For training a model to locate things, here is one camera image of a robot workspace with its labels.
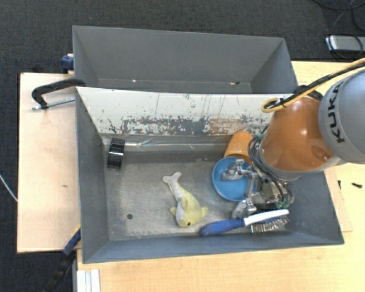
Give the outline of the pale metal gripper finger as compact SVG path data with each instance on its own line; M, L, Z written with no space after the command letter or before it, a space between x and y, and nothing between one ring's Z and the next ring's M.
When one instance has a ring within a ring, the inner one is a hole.
M231 213L232 219L242 219L252 215L257 211L256 206L250 199L240 201Z
M222 181L236 181L242 179L244 176L250 177L253 171L250 166L243 168L245 161L243 159L236 159L221 175Z

